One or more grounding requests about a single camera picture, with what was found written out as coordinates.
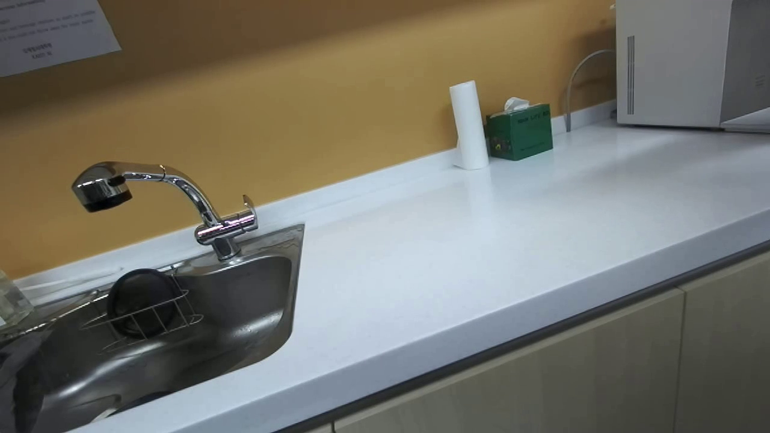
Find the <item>yellow wall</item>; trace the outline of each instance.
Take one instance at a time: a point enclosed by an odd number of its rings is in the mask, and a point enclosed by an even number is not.
[[[273,202],[449,149],[455,82],[476,79],[486,113],[510,93],[558,113],[570,67],[613,40],[609,0],[101,5],[120,52],[0,79],[0,270],[15,276],[198,220],[156,184],[88,214],[71,183],[95,161],[165,161],[234,212],[240,191]],[[578,106],[612,98],[603,76]]]

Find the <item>stainless steel sink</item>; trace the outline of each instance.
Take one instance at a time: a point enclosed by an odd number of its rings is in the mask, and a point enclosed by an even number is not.
[[[106,288],[90,292],[88,304],[71,297],[41,308],[49,327],[6,342],[7,353],[24,338],[38,343],[18,371],[18,428],[77,428],[274,353],[291,334],[301,237],[304,226],[291,226],[245,239],[238,264],[204,255],[173,267],[186,296],[173,300],[175,322],[156,337],[119,334],[106,316]]]

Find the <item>faucet spout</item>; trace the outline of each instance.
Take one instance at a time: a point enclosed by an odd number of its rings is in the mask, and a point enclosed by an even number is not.
[[[74,178],[72,190],[90,212],[101,212],[132,196],[125,184],[128,181],[175,184],[193,202],[202,218],[202,226],[196,229],[196,239],[202,245],[214,245],[221,262],[240,255],[238,245],[234,242],[238,233],[258,229],[258,214],[254,212],[251,202],[245,212],[221,218],[198,183],[165,162],[101,161],[85,169]]]

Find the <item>countertop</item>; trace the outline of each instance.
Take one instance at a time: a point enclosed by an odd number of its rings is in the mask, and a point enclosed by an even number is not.
[[[304,214],[268,361],[82,431],[276,431],[770,239],[770,136],[595,125]]]

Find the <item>tissue box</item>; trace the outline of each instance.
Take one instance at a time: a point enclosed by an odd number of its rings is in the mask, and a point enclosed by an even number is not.
[[[551,108],[533,106],[522,110],[486,116],[483,125],[488,154],[498,159],[528,159],[554,149]]]

